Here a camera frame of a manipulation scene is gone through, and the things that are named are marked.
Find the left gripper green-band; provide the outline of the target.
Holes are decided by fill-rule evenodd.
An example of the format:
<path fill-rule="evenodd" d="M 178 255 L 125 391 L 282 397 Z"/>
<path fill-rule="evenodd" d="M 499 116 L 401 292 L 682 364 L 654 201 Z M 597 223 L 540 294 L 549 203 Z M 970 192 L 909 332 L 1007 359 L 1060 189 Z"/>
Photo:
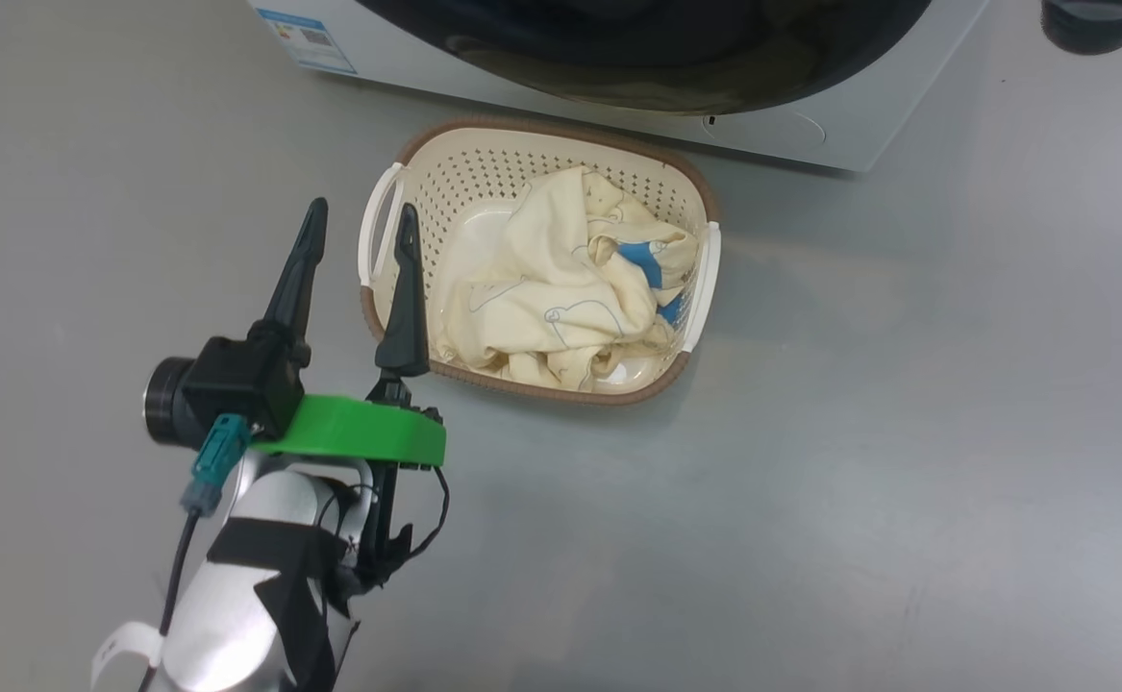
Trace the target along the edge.
<path fill-rule="evenodd" d="M 329 205 L 327 199 L 310 202 L 295 244 L 272 293 L 263 323 L 278 330 L 288 343 L 288 360 L 298 368 L 311 365 L 307 342 L 312 293 L 318 264 L 327 253 Z M 390 316 L 377 347 L 375 365 L 379 380 L 366 400 L 329 395 L 307 395 L 283 439 L 258 439 L 252 450 L 285 455 L 311 463 L 353 467 L 364 461 L 371 477 L 359 483 L 376 492 L 377 501 L 364 520 L 359 570 L 398 570 L 423 555 L 445 526 L 449 505 L 441 505 L 436 526 L 414 546 L 411 525 L 390 537 L 393 499 L 398 470 L 430 470 L 447 491 L 441 468 L 447 430 L 436 408 L 408 405 L 407 380 L 430 372 L 426 293 L 423 253 L 420 248 L 419 210 L 407 203 L 401 211 L 393 256 L 399 275 L 393 290 Z"/>

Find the black round glass washer door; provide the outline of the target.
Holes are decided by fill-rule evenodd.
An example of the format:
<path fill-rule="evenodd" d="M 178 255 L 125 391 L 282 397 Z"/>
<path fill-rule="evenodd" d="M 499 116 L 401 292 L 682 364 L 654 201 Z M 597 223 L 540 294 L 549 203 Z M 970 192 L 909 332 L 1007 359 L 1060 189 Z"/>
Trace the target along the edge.
<path fill-rule="evenodd" d="M 790 104 L 865 70 L 931 0 L 357 0 L 549 95 L 675 116 Z"/>

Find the cream perforated laundry basket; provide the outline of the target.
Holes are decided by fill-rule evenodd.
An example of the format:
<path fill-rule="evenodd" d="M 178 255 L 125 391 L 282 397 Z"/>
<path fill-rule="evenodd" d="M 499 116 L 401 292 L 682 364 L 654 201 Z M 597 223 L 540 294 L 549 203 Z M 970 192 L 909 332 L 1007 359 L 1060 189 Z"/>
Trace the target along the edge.
<path fill-rule="evenodd" d="M 442 362 L 438 320 L 456 282 L 490 259 L 530 179 L 585 166 L 631 194 L 661 222 L 683 228 L 698 258 L 681 294 L 675 336 L 657 358 L 627 358 L 592 391 L 509 382 Z M 451 380 L 521 397 L 622 407 L 657 397 L 684 372 L 703 332 L 720 262 L 717 199 L 681 155 L 626 137 L 560 124 L 465 119 L 434 127 L 404 146 L 364 205 L 357 267 L 364 323 L 381 342 L 399 267 L 393 256 L 402 207 L 419 210 L 430 368 Z"/>

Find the white front-load washing machine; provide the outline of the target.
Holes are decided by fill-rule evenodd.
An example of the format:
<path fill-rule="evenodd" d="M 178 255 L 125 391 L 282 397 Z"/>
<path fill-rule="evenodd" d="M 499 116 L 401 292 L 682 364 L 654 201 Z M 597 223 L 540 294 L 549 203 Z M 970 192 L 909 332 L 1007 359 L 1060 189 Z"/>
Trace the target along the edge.
<path fill-rule="evenodd" d="M 678 116 L 583 105 L 514 84 L 394 27 L 357 0 L 247 0 L 272 12 L 318 19 L 358 71 L 351 79 L 480 109 L 500 107 L 686 144 L 815 163 L 830 169 L 872 169 L 902 130 L 988 0 L 931 0 L 916 26 L 884 56 L 838 85 L 781 107 L 741 114 Z"/>

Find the blue energy label sticker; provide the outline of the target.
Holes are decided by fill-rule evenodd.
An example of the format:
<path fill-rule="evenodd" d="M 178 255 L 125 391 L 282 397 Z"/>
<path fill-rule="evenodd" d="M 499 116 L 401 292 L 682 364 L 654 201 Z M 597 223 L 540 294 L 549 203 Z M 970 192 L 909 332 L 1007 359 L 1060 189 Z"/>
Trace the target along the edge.
<path fill-rule="evenodd" d="M 280 45 L 301 67 L 348 76 L 358 75 L 344 53 L 337 47 L 327 26 L 318 19 L 297 13 L 272 12 L 263 8 L 256 8 L 256 12 L 270 27 L 272 33 L 278 36 Z"/>

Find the black rounded object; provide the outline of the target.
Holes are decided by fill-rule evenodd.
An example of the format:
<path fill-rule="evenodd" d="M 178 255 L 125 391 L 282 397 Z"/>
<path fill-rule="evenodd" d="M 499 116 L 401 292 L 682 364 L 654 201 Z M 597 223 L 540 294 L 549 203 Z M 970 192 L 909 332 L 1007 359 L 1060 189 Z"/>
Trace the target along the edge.
<path fill-rule="evenodd" d="M 1122 0 L 1040 0 L 1040 22 L 1050 43 L 1076 56 L 1122 48 Z"/>

